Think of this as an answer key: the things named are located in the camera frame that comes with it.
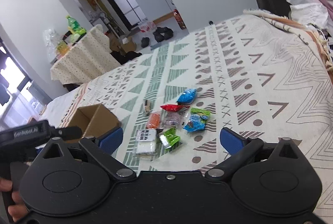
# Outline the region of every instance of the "green plastic bottle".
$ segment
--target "green plastic bottle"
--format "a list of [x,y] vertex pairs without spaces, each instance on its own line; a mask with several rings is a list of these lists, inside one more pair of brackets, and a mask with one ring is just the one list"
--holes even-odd
[[73,17],[67,15],[66,18],[68,19],[68,26],[71,27],[74,32],[78,32],[81,29],[79,22]]

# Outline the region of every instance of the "metal screw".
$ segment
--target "metal screw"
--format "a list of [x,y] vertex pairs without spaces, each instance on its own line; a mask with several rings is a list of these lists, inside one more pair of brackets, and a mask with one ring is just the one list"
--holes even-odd
[[117,175],[120,177],[129,177],[133,174],[131,169],[120,169],[117,171]]
[[208,175],[211,177],[221,177],[224,175],[224,171],[221,169],[211,169],[208,171]]
[[174,179],[176,179],[176,176],[170,174],[170,175],[167,175],[166,178],[167,178],[168,180],[174,180]]

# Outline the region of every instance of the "bed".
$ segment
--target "bed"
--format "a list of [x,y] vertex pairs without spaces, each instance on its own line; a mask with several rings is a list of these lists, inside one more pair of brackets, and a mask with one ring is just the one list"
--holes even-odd
[[[333,87],[309,34],[285,30],[253,14],[210,25],[55,99],[42,119],[64,127],[77,107],[103,103],[124,130],[113,156],[137,172],[207,171],[228,157],[219,142],[223,127],[266,142],[291,137],[322,180],[315,213],[332,223]],[[177,148],[134,158],[134,136],[147,122],[144,99],[157,109],[191,87],[199,92],[192,106],[211,111],[205,131],[178,130]]]

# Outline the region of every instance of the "floor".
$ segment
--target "floor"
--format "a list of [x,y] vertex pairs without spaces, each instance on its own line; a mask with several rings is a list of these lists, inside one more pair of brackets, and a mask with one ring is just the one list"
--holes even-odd
[[[160,43],[156,42],[155,37],[153,35],[153,32],[156,30],[154,29],[151,32],[138,32],[135,35],[133,35],[133,41],[137,44],[137,50],[136,52],[140,52],[142,54],[149,54],[151,53],[152,50],[154,50],[155,48],[160,47],[161,45],[164,45],[166,43],[178,40],[180,38],[183,38],[185,36],[187,36],[189,34],[189,31],[187,29],[181,30],[181,28],[179,27],[176,19],[174,19],[173,17],[163,21],[161,23],[159,23],[157,25],[157,27],[168,27],[170,29],[172,29],[174,31],[174,36],[166,41],[162,41]],[[141,47],[141,39],[143,37],[149,37],[150,38],[150,43],[148,47],[142,48]]]

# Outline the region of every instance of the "brown cardboard box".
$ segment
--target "brown cardboard box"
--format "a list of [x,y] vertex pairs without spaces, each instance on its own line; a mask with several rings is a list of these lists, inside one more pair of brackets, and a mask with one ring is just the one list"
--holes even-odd
[[118,38],[113,33],[110,33],[108,35],[108,37],[110,39],[110,49],[112,51],[120,52],[120,49],[119,49],[120,43],[118,41]]
[[128,43],[127,44],[121,44],[122,48],[124,49],[124,51],[130,52],[130,51],[136,51],[137,49],[137,44],[135,42],[133,42],[132,36],[128,36]]
[[80,127],[83,133],[82,137],[99,137],[120,125],[118,118],[102,104],[79,107],[68,124],[68,126]]

